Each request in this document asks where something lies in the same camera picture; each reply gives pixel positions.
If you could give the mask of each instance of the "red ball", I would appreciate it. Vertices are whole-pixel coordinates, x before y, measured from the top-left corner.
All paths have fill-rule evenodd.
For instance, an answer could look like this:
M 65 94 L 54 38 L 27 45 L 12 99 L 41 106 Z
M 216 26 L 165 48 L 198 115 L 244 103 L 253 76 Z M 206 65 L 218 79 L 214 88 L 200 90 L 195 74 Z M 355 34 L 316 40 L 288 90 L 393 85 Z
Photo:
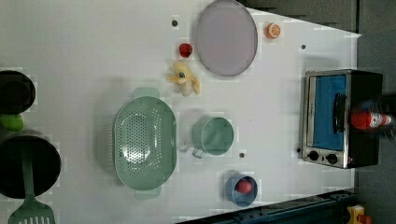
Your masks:
M 251 184 L 247 180 L 240 180 L 236 184 L 236 191 L 239 193 L 249 193 L 251 192 Z
M 180 52 L 181 57 L 188 58 L 192 54 L 192 45 L 191 44 L 181 44 L 178 47 L 178 51 Z

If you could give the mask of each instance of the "orange object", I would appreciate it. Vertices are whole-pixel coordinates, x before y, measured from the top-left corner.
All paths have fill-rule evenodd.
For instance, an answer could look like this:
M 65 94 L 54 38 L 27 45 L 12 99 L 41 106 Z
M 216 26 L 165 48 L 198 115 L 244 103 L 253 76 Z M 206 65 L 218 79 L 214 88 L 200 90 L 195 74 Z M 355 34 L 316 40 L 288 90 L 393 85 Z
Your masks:
M 347 208 L 350 214 L 350 220 L 347 224 L 373 224 L 373 219 L 364 215 L 364 207 L 355 205 Z
M 280 26 L 275 23 L 270 23 L 265 27 L 265 36 L 270 39 L 276 39 L 280 36 Z

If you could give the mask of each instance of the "white table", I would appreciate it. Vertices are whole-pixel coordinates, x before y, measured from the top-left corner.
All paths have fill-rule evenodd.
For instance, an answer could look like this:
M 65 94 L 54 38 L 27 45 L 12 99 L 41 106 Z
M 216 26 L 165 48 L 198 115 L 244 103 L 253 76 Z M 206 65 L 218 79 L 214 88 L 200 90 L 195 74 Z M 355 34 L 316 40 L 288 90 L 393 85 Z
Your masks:
M 62 156 L 58 182 L 38 197 L 58 224 L 173 223 L 239 210 L 223 198 L 231 171 L 258 181 L 251 206 L 353 187 L 354 170 L 304 162 L 296 148 L 305 71 L 355 68 L 359 36 L 250 10 L 259 31 L 254 63 L 240 76 L 218 77 L 194 52 L 185 62 L 202 94 L 186 98 L 165 79 L 178 45 L 193 43 L 194 21 L 209 2 L 0 0 L 0 66 L 21 67 L 36 82 L 26 127 L 50 137 Z M 263 36 L 269 22 L 281 25 L 278 40 Z M 111 160 L 113 120 L 140 86 L 160 91 L 178 127 L 177 168 L 162 194 L 143 202 L 121 184 Z M 223 156 L 191 155 L 191 125 L 203 114 L 234 126 L 235 142 Z M 21 203 L 1 196 L 0 223 Z

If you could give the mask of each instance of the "red cap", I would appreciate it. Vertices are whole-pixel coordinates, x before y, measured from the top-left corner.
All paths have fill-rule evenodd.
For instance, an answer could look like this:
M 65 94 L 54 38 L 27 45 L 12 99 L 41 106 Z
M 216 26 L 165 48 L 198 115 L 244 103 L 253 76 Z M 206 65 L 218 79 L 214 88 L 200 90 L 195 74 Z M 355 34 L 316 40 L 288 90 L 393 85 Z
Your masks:
M 367 217 L 366 215 L 358 216 L 358 221 L 361 224 L 373 224 L 373 219 L 371 217 Z
M 355 128 L 363 130 L 370 128 L 371 114 L 369 112 L 354 113 L 350 119 Z

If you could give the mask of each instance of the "blue bowl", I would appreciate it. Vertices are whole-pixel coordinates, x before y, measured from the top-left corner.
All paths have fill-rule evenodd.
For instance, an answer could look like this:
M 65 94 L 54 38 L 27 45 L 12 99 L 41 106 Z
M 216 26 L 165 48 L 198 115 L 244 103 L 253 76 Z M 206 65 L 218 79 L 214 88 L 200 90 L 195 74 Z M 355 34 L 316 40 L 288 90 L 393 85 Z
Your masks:
M 240 180 L 247 180 L 251 184 L 251 191 L 248 193 L 240 193 L 236 190 L 236 184 Z M 238 206 L 246 207 L 251 205 L 257 196 L 257 183 L 248 175 L 236 174 L 231 176 L 226 184 L 226 195 L 229 200 Z

